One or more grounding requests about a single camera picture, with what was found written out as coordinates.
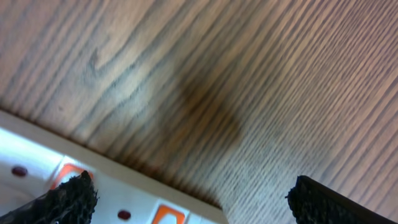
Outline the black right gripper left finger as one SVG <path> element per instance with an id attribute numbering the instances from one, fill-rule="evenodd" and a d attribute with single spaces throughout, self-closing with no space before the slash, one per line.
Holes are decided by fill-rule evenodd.
<path id="1" fill-rule="evenodd" d="M 90 224 L 98 191 L 87 171 L 1 216 L 1 224 Z"/>

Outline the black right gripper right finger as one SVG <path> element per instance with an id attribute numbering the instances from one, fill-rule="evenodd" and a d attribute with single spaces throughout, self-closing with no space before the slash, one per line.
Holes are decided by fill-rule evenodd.
<path id="1" fill-rule="evenodd" d="M 286 199 L 298 224 L 397 224 L 306 175 L 297 177 Z"/>

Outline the white power strip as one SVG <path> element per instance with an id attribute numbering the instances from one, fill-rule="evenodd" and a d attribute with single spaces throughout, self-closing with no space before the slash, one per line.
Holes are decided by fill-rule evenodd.
<path id="1" fill-rule="evenodd" d="M 219 208 L 7 113 L 1 113 L 1 216 L 87 171 L 91 223 L 226 223 Z"/>

